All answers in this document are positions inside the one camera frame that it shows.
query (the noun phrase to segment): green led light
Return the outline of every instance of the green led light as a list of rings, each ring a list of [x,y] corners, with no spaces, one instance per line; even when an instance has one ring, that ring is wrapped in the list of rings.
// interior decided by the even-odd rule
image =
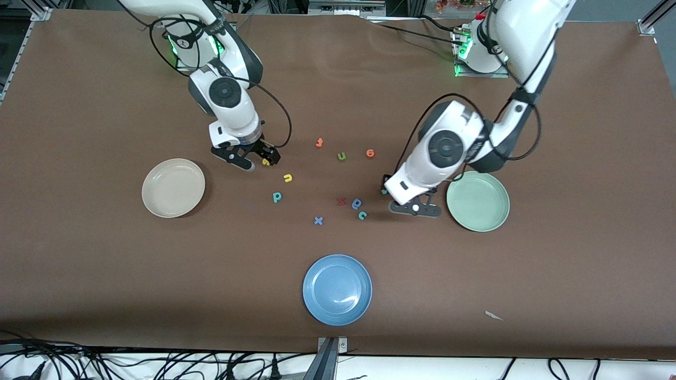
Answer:
[[[469,49],[472,48],[472,44],[464,43],[464,44],[462,44],[462,46],[464,47],[464,49],[460,49],[458,57],[460,57],[460,59],[462,59],[462,60],[466,60],[467,55],[469,54]]]
[[[176,47],[174,46],[174,41],[171,41],[171,39],[169,39],[169,44],[171,45],[171,51],[174,53],[174,55],[178,55]]]
[[[213,36],[209,37],[209,42],[211,43],[212,49],[214,50],[214,54],[219,56],[223,54],[223,51],[225,51],[225,49],[223,49],[223,46],[221,46],[220,44],[216,44],[215,37]]]

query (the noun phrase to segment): blue plate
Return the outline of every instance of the blue plate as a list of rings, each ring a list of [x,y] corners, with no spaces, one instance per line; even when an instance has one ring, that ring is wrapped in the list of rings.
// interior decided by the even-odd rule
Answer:
[[[329,255],[317,260],[303,282],[303,300],[314,318],[330,326],[358,320],[371,303],[371,277],[357,260]]]

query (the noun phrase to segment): plate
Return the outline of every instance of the plate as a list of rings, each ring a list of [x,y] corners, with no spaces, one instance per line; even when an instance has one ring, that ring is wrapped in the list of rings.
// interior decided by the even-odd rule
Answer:
[[[204,173],[182,158],[166,160],[150,170],[141,197],[148,211],[161,218],[176,218],[195,208],[204,195]]]
[[[317,260],[303,282],[303,300],[314,318],[330,326],[358,320],[371,303],[371,277],[354,258],[336,254]]]
[[[475,171],[466,172],[462,179],[451,182],[446,205],[461,226],[477,232],[502,226],[510,207],[505,186],[496,177]]]

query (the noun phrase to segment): black cable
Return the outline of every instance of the black cable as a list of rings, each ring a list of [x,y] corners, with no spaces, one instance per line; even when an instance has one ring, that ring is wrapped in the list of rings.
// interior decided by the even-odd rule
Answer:
[[[509,99],[507,101],[506,105],[502,108],[502,110],[500,110],[500,112],[502,113],[506,109],[506,106],[509,105],[511,102],[512,102],[512,100]],[[490,137],[488,138],[488,143],[491,144],[491,148],[493,148],[493,151],[498,155],[498,157],[502,158],[503,160],[506,160],[506,161],[523,160],[524,158],[530,156],[531,153],[533,153],[537,149],[537,146],[540,145],[540,140],[542,138],[542,119],[541,119],[540,111],[538,110],[538,108],[535,107],[535,105],[532,105],[531,107],[533,108],[533,112],[535,113],[535,120],[537,122],[537,129],[535,130],[535,141],[533,142],[531,147],[526,151],[526,153],[524,153],[520,156],[517,156],[517,157],[505,156],[504,154],[500,153],[496,149],[496,146],[493,144],[493,141],[490,139]]]
[[[445,30],[445,31],[447,31],[447,32],[452,32],[452,31],[453,31],[453,28],[449,28],[449,27],[447,27],[447,26],[441,25],[440,23],[437,22],[437,20],[433,19],[432,17],[430,17],[430,16],[428,16],[428,15],[426,15],[426,14],[421,14],[421,15],[418,16],[418,18],[424,18],[424,19],[426,19],[427,21],[431,22],[432,24],[434,24],[434,26],[436,26],[437,28],[439,28],[439,29],[441,29],[441,30]]]
[[[0,346],[5,345],[5,344],[7,344],[7,345],[9,345],[9,344],[15,344],[15,345],[17,345],[17,346],[22,346],[21,343],[15,343],[15,342],[4,343],[4,341],[0,340]],[[2,352],[2,353],[0,353],[0,356],[7,356],[7,355],[28,355],[28,354],[31,353],[31,352],[34,352],[34,350],[29,350],[29,349],[25,348],[24,346],[22,346],[22,349],[21,349],[21,350],[9,351],[9,352]]]
[[[551,358],[551,359],[547,360],[547,367],[549,368],[550,373],[552,374],[552,376],[554,376],[555,378],[557,378],[557,380],[563,380],[563,379],[561,379],[561,378],[554,372],[554,369],[552,368],[552,362],[555,362],[556,364],[559,365],[559,367],[561,367],[561,370],[563,371],[563,375],[566,377],[566,380],[571,380],[571,378],[568,376],[568,372],[566,372],[565,367],[563,367],[563,364],[561,363],[561,360],[556,359],[556,358]]]
[[[88,379],[89,376],[87,376],[87,367],[91,364],[91,360],[87,363],[87,365],[82,365],[82,358],[79,358],[78,362],[80,363],[80,367],[82,367],[82,375],[85,379]]]
[[[273,353],[272,354],[272,370],[270,371],[270,378],[269,380],[280,380],[282,378],[282,374],[279,373],[279,366],[277,365],[277,354]],[[261,371],[260,375],[258,377],[260,378],[263,375],[263,371]]]
[[[261,361],[261,362],[263,362],[262,367],[265,367],[265,359],[261,359],[261,358],[259,358],[259,359],[251,359],[251,361],[252,361],[252,362]],[[263,372],[261,372],[260,375],[258,375],[258,379],[260,379],[260,377],[261,377],[262,375],[263,375]]]
[[[116,362],[115,360],[109,359],[109,358],[103,358],[102,360],[104,362],[109,362],[112,365],[114,365],[116,367],[120,367],[120,368],[130,368],[130,367],[134,367],[134,366],[146,363],[146,362],[166,362],[167,360],[170,361],[170,362],[182,362],[182,363],[194,363],[194,362],[200,362],[200,363],[203,363],[203,364],[219,364],[219,363],[223,364],[223,363],[225,363],[225,362],[219,361],[217,356],[214,357],[214,360],[202,360],[202,359],[198,359],[198,360],[187,360],[187,359],[174,360],[174,359],[171,359],[171,358],[170,359],[167,359],[167,358],[148,358],[148,359],[138,360],[138,361],[131,363],[131,364],[121,364],[121,363]],[[261,359],[242,360],[240,363],[241,364],[250,363],[250,362],[255,362],[255,361],[259,361],[259,360],[261,360]]]
[[[105,365],[105,364],[102,364],[102,365],[103,365],[103,371],[106,373],[106,375],[108,375],[108,379],[113,380],[112,372],[111,372],[110,368],[108,368],[108,366]],[[121,377],[117,374],[116,374],[116,376],[117,376],[117,378],[119,378],[119,380],[125,380],[123,377]]]
[[[283,362],[283,361],[285,361],[285,360],[297,358],[298,356],[303,356],[303,355],[316,355],[316,353],[311,353],[311,354],[310,354],[310,353],[308,353],[308,354],[294,354],[294,355],[290,355],[290,356],[287,356],[286,358],[277,359],[277,363],[281,363],[281,362]],[[264,366],[263,368],[261,368],[261,369],[259,369],[258,371],[254,372],[251,376],[247,377],[246,380],[252,380],[258,373],[261,373],[261,375],[262,375],[262,373],[265,372],[265,370],[268,369],[268,368],[270,368],[270,367],[272,367],[272,364],[268,364],[268,365]]]
[[[223,47],[223,45],[221,45],[219,40],[217,40],[217,39],[214,39],[214,40],[216,41],[217,45]],[[281,145],[274,145],[274,147],[279,149],[279,148],[284,148],[285,146],[287,146],[287,144],[289,143],[289,140],[291,140],[291,133],[293,132],[293,123],[291,122],[291,115],[289,115],[289,111],[287,110],[287,108],[282,104],[281,101],[279,101],[279,99],[277,99],[276,96],[274,96],[270,91],[268,91],[268,89],[263,87],[261,84],[256,83],[252,80],[239,78],[237,76],[233,76],[233,78],[235,80],[241,80],[243,82],[246,82],[246,83],[249,83],[251,85],[258,87],[261,91],[263,91],[265,94],[267,94],[272,100],[274,100],[274,102],[277,103],[277,105],[279,105],[279,107],[284,112],[284,115],[286,115],[286,117],[287,117],[287,122],[289,123],[289,134],[287,135],[287,139]]]
[[[167,367],[169,366],[169,363],[171,363],[171,361],[169,361],[169,359],[172,358],[172,357],[171,357],[172,354],[173,354],[173,352],[169,351],[169,353],[167,354],[167,358],[166,358],[166,360],[164,361],[164,364],[160,367],[160,369],[157,371],[157,373],[155,374],[155,376],[153,376],[153,380],[158,380],[158,379],[160,379],[160,378],[164,375],[164,373],[166,373],[166,371],[169,370]],[[175,358],[178,358],[180,355],[181,355],[180,353],[177,354],[177,355],[174,357],[174,359],[175,359]]]
[[[49,359],[49,361],[54,365],[54,369],[56,370],[57,378],[59,380],[62,380],[61,371],[59,371],[59,367],[58,367],[58,365],[56,365],[56,361],[54,361],[54,356],[52,356],[52,355],[55,355],[53,352],[50,352],[49,350],[46,350],[46,349],[42,348],[41,346],[31,342],[31,340],[23,337],[22,335],[12,333],[11,331],[0,329],[0,333],[13,335],[13,336],[19,338],[19,340],[22,341],[24,343],[24,345],[30,345],[30,346],[36,348],[42,355],[46,356]]]
[[[155,39],[153,38],[153,29],[155,28],[155,25],[157,25],[159,22],[162,21],[178,21],[178,22],[185,22],[186,24],[193,24],[196,25],[198,28],[205,28],[204,23],[197,21],[197,20],[192,20],[192,19],[180,19],[180,18],[175,18],[175,17],[162,17],[158,18],[157,20],[153,21],[148,25],[148,35],[150,36],[150,43],[153,45],[153,49],[155,49],[155,52],[162,58],[162,60],[168,64],[175,72],[178,72],[179,74],[183,76],[190,76],[189,74],[185,74],[184,72],[181,72],[179,69],[176,68],[176,66],[172,65],[171,62],[169,62],[162,53],[160,53],[160,50],[158,49],[158,46],[155,44]]]
[[[113,371],[113,369],[111,369],[111,368],[103,361],[103,355],[101,355],[100,353],[99,353],[99,354],[96,354],[96,358],[97,358],[97,359],[96,359],[96,363],[97,363],[97,364],[100,363],[100,365],[103,366],[103,369],[106,371],[106,373],[108,374],[109,377],[110,377],[111,374],[113,374],[113,375],[115,375],[115,377],[117,377],[119,380],[126,380],[125,378],[123,378],[122,376],[120,376],[117,372]]]
[[[460,175],[457,176],[456,178],[452,179],[451,182],[458,182],[459,180],[461,180],[462,177],[464,177],[464,173],[465,173],[465,170],[466,170],[466,169],[467,169],[467,163],[465,162],[465,163],[462,165],[462,171],[460,172]]]
[[[601,368],[601,359],[596,359],[596,368],[594,369],[594,374],[591,376],[591,380],[596,380],[596,375],[598,375],[598,370]]]
[[[399,169],[399,165],[402,163],[402,160],[404,159],[404,155],[406,155],[406,150],[408,149],[409,144],[411,144],[411,139],[413,139],[413,136],[416,134],[416,130],[418,130],[418,127],[420,126],[420,122],[423,121],[423,118],[425,118],[425,115],[427,115],[427,112],[429,112],[429,110],[431,110],[432,107],[434,107],[437,103],[439,103],[439,101],[441,101],[441,100],[443,100],[447,97],[452,97],[452,96],[459,97],[462,100],[465,100],[467,103],[469,103],[474,108],[474,111],[479,115],[479,117],[481,118],[481,121],[485,120],[485,118],[483,117],[483,113],[481,112],[479,107],[477,107],[477,105],[474,104],[473,101],[471,101],[468,97],[466,97],[464,95],[461,95],[459,93],[448,93],[448,94],[444,94],[444,95],[438,97],[435,101],[433,101],[432,103],[430,103],[430,105],[427,106],[427,108],[422,113],[422,115],[420,115],[420,118],[416,122],[415,126],[413,126],[413,130],[411,131],[411,134],[408,136],[408,140],[406,140],[406,145],[404,146],[404,150],[402,151],[402,154],[399,156],[399,160],[397,161],[397,165],[394,168],[394,171],[393,171],[394,173],[396,173],[397,169]]]
[[[230,363],[233,362],[233,358],[235,357],[235,353],[233,352],[230,354],[230,358],[228,358],[228,362],[225,366],[225,371],[219,374],[219,376],[216,376],[216,380],[223,380],[227,376],[228,370],[230,369]]]
[[[216,355],[214,359],[216,360],[216,377],[214,380],[218,380],[218,374],[220,373],[220,361],[218,360],[218,355]]]
[[[253,354],[254,354],[253,352],[246,352],[246,353],[244,353],[244,354],[238,356],[237,359],[235,359],[235,360],[232,362],[232,364],[229,364],[229,363],[228,363],[228,365],[230,366],[231,369],[233,369],[236,365],[242,363],[242,360],[244,360],[244,358],[247,358],[247,357],[249,357],[249,356],[251,356],[251,355],[253,355]]]
[[[140,18],[136,17],[135,14],[131,13],[131,11],[130,11],[129,9],[127,9],[127,7],[125,7],[124,4],[122,4],[122,2],[121,2],[120,0],[116,0],[116,1],[118,2],[118,4],[120,4],[120,7],[122,7],[122,9],[124,9],[124,11],[125,11],[126,13],[128,13],[128,14],[129,14],[134,20],[136,20],[139,24],[145,26],[146,28],[149,26],[148,24],[146,24],[146,23],[144,23],[143,21],[141,21]]]
[[[516,362],[516,358],[512,358],[512,361],[510,361],[509,364],[507,364],[507,368],[505,368],[505,372],[502,374],[502,377],[500,377],[500,380],[507,379],[507,375],[509,375],[509,370],[512,369],[514,362]]]
[[[7,361],[4,362],[2,365],[0,365],[0,369],[2,369],[4,366],[7,365],[7,363],[11,362],[12,360],[18,358],[18,357],[21,356],[21,355],[22,355],[22,354],[15,354],[14,356],[12,356],[9,360],[7,360]]]
[[[105,376],[103,375],[100,364],[93,358],[93,356],[87,356],[87,358],[89,359],[88,365],[93,363],[92,368],[94,368],[94,371],[97,373],[97,375],[101,377],[101,380],[104,380]]]
[[[493,13],[494,6],[495,6],[495,2],[491,1],[491,3],[488,5],[488,16],[485,19],[485,21],[486,21],[486,39],[487,39],[488,44],[489,44],[488,52],[490,54],[493,54],[496,57],[496,59],[498,60],[498,62],[501,65],[501,67],[503,67],[507,71],[507,74],[509,75],[509,77],[511,77],[512,80],[516,83],[516,85],[519,88],[522,89],[524,83],[527,83],[531,79],[531,77],[533,76],[533,73],[535,73],[535,71],[537,70],[537,67],[542,63],[542,60],[544,59],[545,55],[547,54],[547,50],[549,50],[549,48],[552,46],[552,43],[554,42],[554,39],[556,38],[556,34],[558,33],[558,30],[554,33],[554,36],[552,36],[552,39],[550,40],[549,44],[547,45],[545,51],[540,56],[540,59],[538,60],[535,67],[533,67],[533,70],[528,75],[526,81],[522,83],[522,82],[519,81],[519,79],[516,77],[516,75],[514,75],[514,73],[509,69],[509,67],[500,59],[500,57],[493,52],[493,48],[495,47],[495,45],[493,44],[493,39],[491,38],[491,15]],[[511,101],[512,101],[511,98],[507,100],[505,105],[502,106],[502,109],[500,110],[500,112],[498,112],[498,116],[496,116],[496,118],[493,122],[497,122],[500,119],[500,116],[507,109],[507,107],[509,106]],[[536,130],[535,141],[533,142],[531,147],[526,151],[526,153],[524,153],[520,156],[517,156],[517,157],[505,156],[504,154],[500,153],[496,149],[495,145],[493,144],[493,141],[490,138],[488,138],[488,143],[491,145],[491,148],[496,153],[496,155],[498,157],[500,157],[501,159],[506,160],[506,161],[523,160],[524,158],[530,156],[531,153],[533,153],[535,151],[535,149],[537,149],[537,146],[540,144],[540,139],[542,138],[542,119],[541,119],[540,112],[539,112],[537,106],[535,104],[531,104],[530,106],[533,108],[533,112],[535,113],[535,118],[536,118],[536,121],[537,121],[537,130]]]
[[[206,380],[206,376],[204,376],[204,373],[203,373],[202,371],[190,371],[190,372],[186,372],[186,373],[183,374],[183,376],[185,376],[185,375],[192,375],[193,373],[199,373],[199,374],[202,376],[202,380]]]
[[[203,356],[202,359],[195,360],[193,364],[190,364],[190,365],[188,366],[188,368],[186,368],[183,372],[181,372],[178,376],[176,376],[176,377],[174,378],[174,380],[179,380],[183,375],[186,375],[186,374],[187,374],[194,366],[198,365],[199,363],[201,363],[201,362],[202,362],[203,360],[205,360],[206,358],[208,358],[208,357],[210,357],[210,356],[215,356],[215,355],[216,355],[216,353],[215,353],[215,352],[212,352],[212,353],[209,354],[209,355]]]
[[[187,20],[183,15],[180,15],[180,17],[184,20]],[[195,35],[195,45],[197,46],[197,63],[195,64],[195,70],[197,70],[198,68],[201,67],[199,65],[200,62],[199,59],[201,58],[201,54],[199,52],[199,38],[197,37],[198,33],[195,33],[195,29],[193,29],[190,23],[186,22],[185,24],[188,26],[188,28],[190,28],[190,33]],[[178,56],[176,57],[176,65],[178,65]]]
[[[176,358],[178,358],[180,355],[184,355],[184,356],[183,356],[180,360],[176,359]],[[179,363],[181,363],[183,359],[187,359],[187,358],[189,358],[189,357],[192,356],[192,355],[194,355],[194,353],[192,353],[192,352],[183,352],[182,354],[177,354],[176,357],[174,358],[174,361],[171,362],[171,365],[168,365],[168,366],[166,366],[166,368],[164,368],[163,370],[158,371],[158,373],[157,373],[156,376],[158,376],[158,375],[159,375],[159,376],[158,376],[157,378],[155,378],[154,380],[164,380],[164,379],[165,379],[165,376],[167,375],[167,373],[169,373],[169,370],[171,370],[172,368],[174,368],[175,366],[177,366]]]
[[[488,5],[486,5],[486,6],[485,6],[479,13],[477,13],[477,14],[482,14],[483,12],[486,11],[486,9],[488,9],[488,8],[490,8],[490,7],[491,7],[491,4],[489,3]]]
[[[440,38],[440,37],[431,36],[431,35],[429,35],[429,34],[424,34],[424,33],[414,32],[413,30],[397,28],[396,26],[383,25],[383,24],[379,24],[379,25],[382,26],[383,28],[388,28],[388,29],[392,29],[392,30],[398,30],[398,31],[404,32],[404,33],[415,34],[416,36],[425,37],[425,38],[428,38],[428,39],[433,39],[433,40],[438,40],[438,41],[448,42],[448,43],[451,43],[451,44],[453,44],[453,45],[462,45],[462,42],[460,42],[460,41],[453,41],[453,40],[449,40],[449,39],[443,39],[443,38]]]
[[[74,369],[75,373],[77,374],[77,376],[74,376],[74,378],[75,378],[75,380],[80,380],[82,378],[82,373],[80,373],[80,369],[78,367],[77,361],[75,361],[75,359],[71,358],[69,355],[60,355],[60,354],[57,354],[57,355],[58,355],[59,361],[63,362],[64,364],[66,363],[65,360],[70,360],[70,362],[73,364],[73,368],[75,368]]]

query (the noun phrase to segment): beige plate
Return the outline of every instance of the beige plate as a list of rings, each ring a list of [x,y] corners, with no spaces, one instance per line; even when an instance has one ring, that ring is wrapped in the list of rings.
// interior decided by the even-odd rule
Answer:
[[[141,197],[148,211],[162,218],[176,218],[195,208],[204,195],[204,173],[192,161],[166,160],[150,170]]]

